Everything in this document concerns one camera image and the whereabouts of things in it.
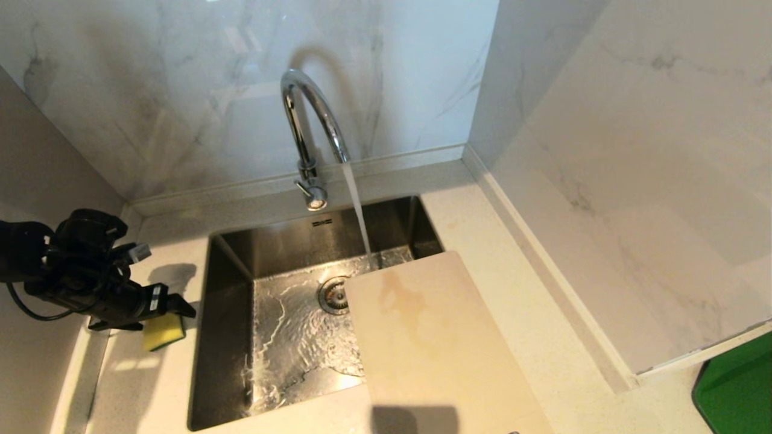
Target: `cutting board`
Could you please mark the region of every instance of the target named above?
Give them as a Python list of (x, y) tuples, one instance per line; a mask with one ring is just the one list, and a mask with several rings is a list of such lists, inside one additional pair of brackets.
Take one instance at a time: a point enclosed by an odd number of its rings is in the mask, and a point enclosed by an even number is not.
[(346, 295), (373, 432), (553, 432), (458, 253), (354, 277)]

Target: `green mat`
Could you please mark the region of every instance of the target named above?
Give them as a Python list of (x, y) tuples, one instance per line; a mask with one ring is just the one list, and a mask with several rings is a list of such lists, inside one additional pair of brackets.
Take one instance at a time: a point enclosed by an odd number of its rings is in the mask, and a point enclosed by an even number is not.
[(771, 434), (772, 333), (707, 361), (692, 400), (716, 434)]

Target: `running water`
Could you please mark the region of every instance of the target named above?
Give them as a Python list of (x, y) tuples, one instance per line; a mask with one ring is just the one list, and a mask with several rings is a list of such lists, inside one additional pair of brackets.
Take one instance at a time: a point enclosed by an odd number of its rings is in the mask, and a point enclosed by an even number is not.
[(354, 210), (357, 212), (357, 219), (359, 220), (359, 230), (362, 231), (362, 239), (364, 240), (364, 250), (367, 252), (367, 263), (370, 264), (370, 270), (376, 270), (377, 268), (373, 264), (373, 255), (370, 251), (370, 237), (367, 236), (367, 229), (364, 227), (364, 217), (362, 216), (362, 203), (359, 202), (359, 192), (357, 191), (357, 184), (354, 182), (354, 173), (351, 171), (351, 164), (343, 163), (343, 175), (346, 177), (346, 183), (348, 184), (348, 191), (351, 192), (351, 200), (354, 202)]

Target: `chrome faucet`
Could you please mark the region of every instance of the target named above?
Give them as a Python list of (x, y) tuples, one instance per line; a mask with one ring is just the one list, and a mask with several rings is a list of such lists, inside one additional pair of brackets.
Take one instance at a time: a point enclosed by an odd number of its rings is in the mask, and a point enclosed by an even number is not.
[(300, 154), (297, 162), (300, 181), (295, 181), (295, 185), (306, 196), (306, 208), (309, 211), (319, 211), (327, 206), (327, 191), (319, 179), (317, 160), (308, 152), (305, 134), (300, 126), (295, 100), (296, 88), (306, 96), (313, 110), (317, 112), (338, 163), (348, 162), (348, 150), (330, 105), (317, 84), (301, 70), (287, 70), (282, 76), (282, 99), (289, 127), (292, 129), (295, 145), (297, 145), (297, 153)]

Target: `drain strainer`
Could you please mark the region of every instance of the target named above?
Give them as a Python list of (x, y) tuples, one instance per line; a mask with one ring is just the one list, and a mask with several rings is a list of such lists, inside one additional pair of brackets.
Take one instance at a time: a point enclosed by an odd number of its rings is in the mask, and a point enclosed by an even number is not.
[(335, 276), (327, 279), (317, 291), (319, 305), (325, 312), (333, 315), (348, 314), (348, 300), (343, 283), (348, 276)]

